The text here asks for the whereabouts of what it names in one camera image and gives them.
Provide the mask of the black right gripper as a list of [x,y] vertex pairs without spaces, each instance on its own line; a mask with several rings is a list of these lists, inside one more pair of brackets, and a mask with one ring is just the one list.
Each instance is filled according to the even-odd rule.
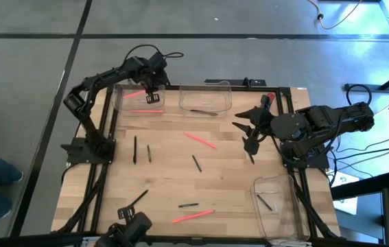
[[[305,137],[305,118],[299,114],[288,113],[271,117],[267,108],[254,107],[237,113],[235,116],[249,119],[251,124],[257,126],[255,130],[259,133],[276,137],[282,141],[296,141]],[[253,129],[250,126],[237,122],[232,124],[242,130],[246,136],[252,135]]]

